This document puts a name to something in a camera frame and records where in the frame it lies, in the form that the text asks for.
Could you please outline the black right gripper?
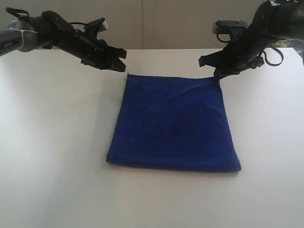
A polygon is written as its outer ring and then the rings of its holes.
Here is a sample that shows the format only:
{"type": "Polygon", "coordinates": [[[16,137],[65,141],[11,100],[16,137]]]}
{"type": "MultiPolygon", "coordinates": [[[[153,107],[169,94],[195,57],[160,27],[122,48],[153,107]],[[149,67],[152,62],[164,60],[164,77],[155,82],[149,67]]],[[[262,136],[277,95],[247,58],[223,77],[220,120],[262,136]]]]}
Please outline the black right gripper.
{"type": "Polygon", "coordinates": [[[215,79],[223,79],[230,76],[230,73],[239,72],[258,55],[264,45],[264,38],[259,32],[258,28],[249,26],[222,52],[201,56],[199,66],[217,67],[213,73],[215,79]]]}

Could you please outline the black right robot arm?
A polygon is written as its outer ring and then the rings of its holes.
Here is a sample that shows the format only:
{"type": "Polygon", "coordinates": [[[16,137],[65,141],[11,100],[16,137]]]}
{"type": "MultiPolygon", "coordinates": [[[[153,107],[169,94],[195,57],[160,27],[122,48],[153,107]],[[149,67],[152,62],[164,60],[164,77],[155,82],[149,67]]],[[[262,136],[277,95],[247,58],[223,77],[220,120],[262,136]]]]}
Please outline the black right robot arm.
{"type": "Polygon", "coordinates": [[[250,25],[241,20],[217,20],[212,32],[216,36],[230,37],[224,41],[226,46],[221,51],[199,58],[200,67],[215,69],[216,79],[238,75],[263,64],[278,66],[267,60],[265,49],[271,48],[282,56],[274,43],[287,39],[304,40],[304,2],[267,0],[258,7],[250,25]]]}

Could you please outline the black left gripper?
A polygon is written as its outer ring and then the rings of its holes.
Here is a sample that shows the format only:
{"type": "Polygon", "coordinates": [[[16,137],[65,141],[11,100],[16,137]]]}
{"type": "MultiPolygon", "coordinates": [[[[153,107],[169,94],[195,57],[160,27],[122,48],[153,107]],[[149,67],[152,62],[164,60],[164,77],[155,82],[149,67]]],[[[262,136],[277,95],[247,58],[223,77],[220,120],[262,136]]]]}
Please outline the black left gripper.
{"type": "Polygon", "coordinates": [[[126,59],[126,50],[112,46],[105,49],[98,44],[96,38],[87,36],[80,30],[58,31],[57,48],[81,59],[84,65],[100,70],[125,71],[125,64],[119,58],[126,59]]]}

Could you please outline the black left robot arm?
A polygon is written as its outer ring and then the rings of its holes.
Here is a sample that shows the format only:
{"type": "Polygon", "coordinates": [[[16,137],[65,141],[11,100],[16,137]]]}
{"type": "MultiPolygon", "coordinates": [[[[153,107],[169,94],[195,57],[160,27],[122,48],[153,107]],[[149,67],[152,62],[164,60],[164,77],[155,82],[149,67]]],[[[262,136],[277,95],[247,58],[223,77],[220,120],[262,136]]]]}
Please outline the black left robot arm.
{"type": "Polygon", "coordinates": [[[54,11],[44,11],[37,17],[22,9],[7,7],[5,11],[17,19],[0,32],[2,56],[15,50],[26,53],[39,48],[59,48],[79,58],[85,66],[116,72],[126,70],[122,62],[126,50],[97,38],[98,33],[108,28],[105,18],[83,23],[84,29],[80,31],[74,28],[74,22],[67,22],[54,11]]]}

